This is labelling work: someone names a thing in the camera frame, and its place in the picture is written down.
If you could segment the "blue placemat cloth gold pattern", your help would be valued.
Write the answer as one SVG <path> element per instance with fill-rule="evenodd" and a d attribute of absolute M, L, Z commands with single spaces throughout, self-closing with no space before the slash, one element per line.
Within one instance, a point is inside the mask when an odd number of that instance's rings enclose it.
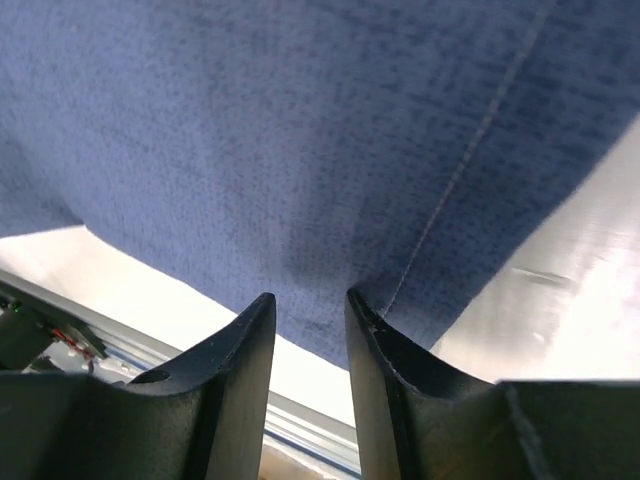
<path fill-rule="evenodd" d="M 349 288 L 433 345 L 638 111 L 635 1 L 5 1 L 1 232 L 344 366 Z"/>

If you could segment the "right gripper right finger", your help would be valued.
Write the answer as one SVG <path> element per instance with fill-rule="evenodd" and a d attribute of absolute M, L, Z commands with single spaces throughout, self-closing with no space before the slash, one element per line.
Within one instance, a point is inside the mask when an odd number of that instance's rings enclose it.
<path fill-rule="evenodd" d="M 345 298 L 349 373 L 365 479 L 635 479 L 639 386 L 484 382 Z"/>

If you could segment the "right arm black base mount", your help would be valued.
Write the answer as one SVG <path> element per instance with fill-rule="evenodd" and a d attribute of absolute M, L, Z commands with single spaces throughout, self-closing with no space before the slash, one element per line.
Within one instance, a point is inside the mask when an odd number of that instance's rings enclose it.
<path fill-rule="evenodd" d="M 78 354 L 90 373 L 96 360 L 108 357 L 84 320 L 1 281 L 1 369 L 23 371 L 55 342 Z"/>

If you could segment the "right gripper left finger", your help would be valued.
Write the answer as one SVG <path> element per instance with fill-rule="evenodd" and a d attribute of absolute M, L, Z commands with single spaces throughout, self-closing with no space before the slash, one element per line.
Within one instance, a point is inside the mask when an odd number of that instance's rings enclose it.
<path fill-rule="evenodd" d="M 127 383 L 1 369 L 5 479 L 254 479 L 276 300 Z"/>

